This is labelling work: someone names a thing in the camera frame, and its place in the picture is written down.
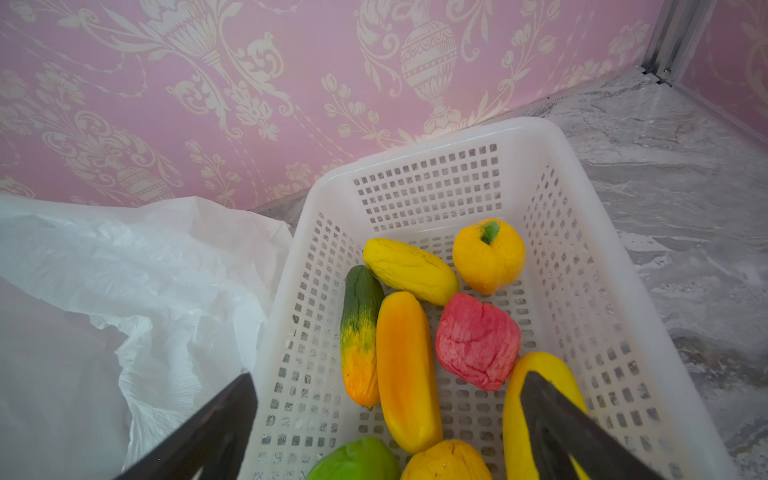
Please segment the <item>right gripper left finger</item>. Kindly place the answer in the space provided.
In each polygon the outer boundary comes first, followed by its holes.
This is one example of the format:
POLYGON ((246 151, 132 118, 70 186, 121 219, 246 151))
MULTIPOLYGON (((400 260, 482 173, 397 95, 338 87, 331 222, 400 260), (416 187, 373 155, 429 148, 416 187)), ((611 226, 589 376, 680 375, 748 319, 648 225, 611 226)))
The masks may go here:
POLYGON ((252 376, 243 373, 120 477, 235 479, 257 409, 252 376))

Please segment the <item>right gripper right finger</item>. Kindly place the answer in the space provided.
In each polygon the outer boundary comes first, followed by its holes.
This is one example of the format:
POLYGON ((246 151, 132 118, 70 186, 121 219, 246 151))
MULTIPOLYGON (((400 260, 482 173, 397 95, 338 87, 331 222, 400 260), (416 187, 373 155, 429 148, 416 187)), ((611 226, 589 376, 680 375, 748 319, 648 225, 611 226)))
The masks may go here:
POLYGON ((662 478, 539 373, 527 374, 520 400, 541 479, 576 479, 576 466, 591 479, 662 478))

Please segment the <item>yellow lemon toy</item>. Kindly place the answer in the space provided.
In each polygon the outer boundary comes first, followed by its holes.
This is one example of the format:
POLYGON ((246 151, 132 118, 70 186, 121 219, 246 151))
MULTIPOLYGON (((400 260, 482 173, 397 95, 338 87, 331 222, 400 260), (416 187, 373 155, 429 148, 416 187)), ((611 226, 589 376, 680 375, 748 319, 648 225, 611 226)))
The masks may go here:
POLYGON ((409 479, 491 480, 492 475, 474 447, 461 440, 444 440, 408 462, 401 480, 409 479))

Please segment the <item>red fruit toy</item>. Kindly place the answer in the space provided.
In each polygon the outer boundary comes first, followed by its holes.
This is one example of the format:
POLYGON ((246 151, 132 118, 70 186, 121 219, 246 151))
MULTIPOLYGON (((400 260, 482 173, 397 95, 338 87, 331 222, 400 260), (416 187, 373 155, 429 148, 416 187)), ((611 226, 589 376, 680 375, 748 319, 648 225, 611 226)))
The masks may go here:
POLYGON ((521 330, 503 310, 457 293, 445 306, 436 334, 440 364, 485 391, 499 390, 515 366, 521 330))

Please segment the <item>white perforated plastic basket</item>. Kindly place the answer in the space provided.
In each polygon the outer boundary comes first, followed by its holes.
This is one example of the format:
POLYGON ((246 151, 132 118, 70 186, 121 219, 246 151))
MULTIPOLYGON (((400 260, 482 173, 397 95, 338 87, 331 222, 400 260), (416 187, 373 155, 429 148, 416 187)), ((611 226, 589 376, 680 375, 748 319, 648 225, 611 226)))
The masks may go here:
POLYGON ((737 470, 602 203, 563 132, 518 118, 382 152, 310 190, 253 370, 258 409, 243 479, 303 479, 360 436, 392 442, 379 408, 346 394, 340 320, 365 243, 390 238, 453 259, 488 218, 522 237, 521 278, 488 297, 524 353, 574 375, 589 416, 668 479, 737 470))

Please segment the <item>green pepper toy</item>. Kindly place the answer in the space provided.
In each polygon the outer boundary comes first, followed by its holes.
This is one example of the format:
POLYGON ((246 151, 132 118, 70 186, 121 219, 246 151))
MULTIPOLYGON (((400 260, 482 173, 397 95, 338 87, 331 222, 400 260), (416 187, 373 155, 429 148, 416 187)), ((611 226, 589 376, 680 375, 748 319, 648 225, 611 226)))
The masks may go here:
POLYGON ((401 470, 392 451, 380 439, 363 436, 348 442, 323 457, 307 479, 392 479, 401 470))

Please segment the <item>white plastic bag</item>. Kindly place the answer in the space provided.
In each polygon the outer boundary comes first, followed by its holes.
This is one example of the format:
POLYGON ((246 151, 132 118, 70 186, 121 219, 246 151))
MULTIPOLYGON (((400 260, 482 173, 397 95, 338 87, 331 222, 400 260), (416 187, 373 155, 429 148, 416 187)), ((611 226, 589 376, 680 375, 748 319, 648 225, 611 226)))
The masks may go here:
POLYGON ((110 479, 259 360, 287 225, 1 198, 1 475, 110 479))

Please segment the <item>yellow bell pepper toy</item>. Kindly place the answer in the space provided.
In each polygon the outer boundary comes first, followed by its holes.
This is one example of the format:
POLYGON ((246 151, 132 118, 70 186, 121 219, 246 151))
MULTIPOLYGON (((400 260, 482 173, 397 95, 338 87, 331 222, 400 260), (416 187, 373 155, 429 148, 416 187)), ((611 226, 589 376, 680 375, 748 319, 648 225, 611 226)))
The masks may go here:
POLYGON ((477 292, 492 295, 516 282, 525 265, 525 246, 506 222, 490 218, 463 228, 454 241, 458 274, 477 292))

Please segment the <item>green yellow mango toy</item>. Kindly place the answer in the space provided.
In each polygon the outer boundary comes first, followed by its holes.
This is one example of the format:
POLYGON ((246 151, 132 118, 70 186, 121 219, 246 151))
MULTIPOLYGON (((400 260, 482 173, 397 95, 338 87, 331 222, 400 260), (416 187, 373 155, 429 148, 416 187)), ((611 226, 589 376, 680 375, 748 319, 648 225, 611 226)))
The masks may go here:
POLYGON ((358 405, 380 404, 376 328, 384 291, 365 265, 350 269, 345 280, 340 323, 340 359, 344 387, 358 405))

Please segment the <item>yellow banana toy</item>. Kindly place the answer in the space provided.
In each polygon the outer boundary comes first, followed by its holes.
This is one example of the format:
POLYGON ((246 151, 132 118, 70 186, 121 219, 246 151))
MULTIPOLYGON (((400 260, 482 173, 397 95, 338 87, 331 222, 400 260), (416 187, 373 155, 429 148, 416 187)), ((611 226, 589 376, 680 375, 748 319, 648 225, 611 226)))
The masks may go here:
POLYGON ((433 305, 446 306, 459 292, 457 275, 445 261, 399 241, 367 241, 363 261, 381 282, 433 305))

